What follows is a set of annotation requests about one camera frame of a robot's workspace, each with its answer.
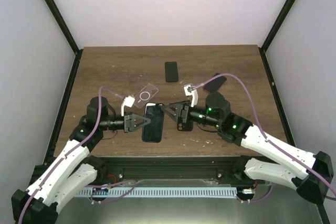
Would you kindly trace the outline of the black phone case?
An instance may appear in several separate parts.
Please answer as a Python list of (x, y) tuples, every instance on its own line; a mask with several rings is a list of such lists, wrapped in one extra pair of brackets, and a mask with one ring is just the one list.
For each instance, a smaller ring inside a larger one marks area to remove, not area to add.
[(161, 103), (147, 103), (144, 116), (150, 123), (142, 129), (142, 141), (145, 143), (159, 143), (162, 140), (164, 116)]
[(178, 123), (176, 127), (180, 132), (191, 132), (193, 130), (193, 122), (188, 121), (186, 123)]

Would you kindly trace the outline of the pink phone black screen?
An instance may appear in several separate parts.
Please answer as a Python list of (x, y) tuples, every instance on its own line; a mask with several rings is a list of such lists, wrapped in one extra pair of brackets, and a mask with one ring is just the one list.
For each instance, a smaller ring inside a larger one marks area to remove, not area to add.
[(226, 80), (227, 78), (225, 76), (215, 78), (214, 80), (207, 82), (204, 85), (203, 90), (209, 94), (215, 93), (221, 88), (221, 86), (226, 82)]

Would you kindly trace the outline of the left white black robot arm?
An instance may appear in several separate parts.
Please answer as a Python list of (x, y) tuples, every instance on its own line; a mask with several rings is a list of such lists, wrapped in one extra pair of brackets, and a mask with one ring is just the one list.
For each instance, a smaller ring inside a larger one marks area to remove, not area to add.
[(16, 190), (11, 197), (16, 223), (55, 223), (60, 212), (74, 196), (94, 183), (107, 178), (103, 161), (90, 152), (103, 139), (104, 131), (134, 132), (151, 120), (130, 113), (116, 113), (105, 97), (94, 97), (87, 106), (65, 147), (43, 174), (25, 191)]

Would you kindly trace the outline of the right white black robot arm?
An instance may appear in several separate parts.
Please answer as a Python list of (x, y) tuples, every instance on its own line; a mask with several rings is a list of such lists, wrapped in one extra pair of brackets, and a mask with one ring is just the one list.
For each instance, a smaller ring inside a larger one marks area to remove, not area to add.
[(205, 106), (192, 102), (171, 103), (160, 109), (178, 124), (195, 122), (213, 126), (227, 143), (255, 151), (271, 161), (242, 157), (233, 170), (238, 183), (265, 180), (289, 187), (303, 199), (322, 204), (334, 172), (331, 158), (289, 145), (261, 130), (256, 124), (233, 113), (230, 103), (218, 92), (206, 97)]

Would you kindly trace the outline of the clear magsafe phone case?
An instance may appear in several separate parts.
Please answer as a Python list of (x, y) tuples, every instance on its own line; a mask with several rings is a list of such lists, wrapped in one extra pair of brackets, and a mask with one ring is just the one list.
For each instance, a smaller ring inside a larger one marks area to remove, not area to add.
[(159, 89), (151, 83), (145, 85), (136, 95), (134, 105), (143, 108), (157, 93)]

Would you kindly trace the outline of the black phone far centre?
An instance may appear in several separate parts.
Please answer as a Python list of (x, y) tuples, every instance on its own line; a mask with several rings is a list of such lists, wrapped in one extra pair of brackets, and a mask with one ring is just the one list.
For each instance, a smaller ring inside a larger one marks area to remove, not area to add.
[(176, 61), (165, 63), (165, 81), (166, 82), (178, 82), (178, 67)]

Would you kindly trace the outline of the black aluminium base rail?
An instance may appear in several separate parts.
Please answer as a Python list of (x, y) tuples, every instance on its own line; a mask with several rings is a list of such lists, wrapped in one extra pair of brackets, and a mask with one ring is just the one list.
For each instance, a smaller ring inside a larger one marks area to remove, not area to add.
[(98, 176), (100, 182), (107, 183), (107, 176), (126, 179), (204, 179), (217, 180), (221, 184), (251, 184), (243, 170), (250, 156), (223, 157), (94, 157), (105, 177)]

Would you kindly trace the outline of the right black frame post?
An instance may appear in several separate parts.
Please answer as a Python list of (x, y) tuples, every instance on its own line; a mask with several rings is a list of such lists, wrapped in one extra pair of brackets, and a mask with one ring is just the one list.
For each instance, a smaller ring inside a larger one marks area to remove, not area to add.
[(273, 23), (266, 39), (261, 46), (262, 51), (266, 52), (270, 47), (271, 43), (273, 42), (275, 36), (277, 35), (280, 27), (282, 26), (283, 22), (285, 21), (287, 15), (289, 14), (291, 8), (293, 7), (296, 0), (286, 0), (275, 20)]

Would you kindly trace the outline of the black frame post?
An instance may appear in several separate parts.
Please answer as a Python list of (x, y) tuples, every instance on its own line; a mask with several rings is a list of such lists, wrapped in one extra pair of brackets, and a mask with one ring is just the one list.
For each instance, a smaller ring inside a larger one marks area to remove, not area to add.
[(60, 28), (62, 34), (64, 35), (66, 41), (68, 42), (70, 48), (74, 52), (75, 55), (77, 55), (80, 52), (79, 47), (77, 46), (77, 43), (75, 42), (57, 4), (54, 0), (44, 0), (47, 7), (49, 8), (51, 14), (53, 15), (58, 27)]
[(282, 26), (283, 22), (285, 21), (287, 15), (289, 14), (291, 8), (293, 7), (296, 0), (286, 0), (275, 20), (273, 23), (266, 39), (261, 46), (262, 51), (266, 52), (270, 47), (271, 43), (273, 42), (275, 36), (277, 35), (280, 27)]

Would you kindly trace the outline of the left black frame post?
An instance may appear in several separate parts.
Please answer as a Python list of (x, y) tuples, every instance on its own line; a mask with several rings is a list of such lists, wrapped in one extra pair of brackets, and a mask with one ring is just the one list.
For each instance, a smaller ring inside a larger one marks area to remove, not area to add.
[(49, 8), (51, 14), (53, 15), (58, 27), (60, 28), (62, 34), (64, 35), (66, 41), (68, 42), (70, 48), (74, 52), (75, 55), (77, 55), (80, 52), (79, 47), (77, 46), (77, 43), (75, 42), (57, 4), (54, 0), (44, 0), (47, 7)]

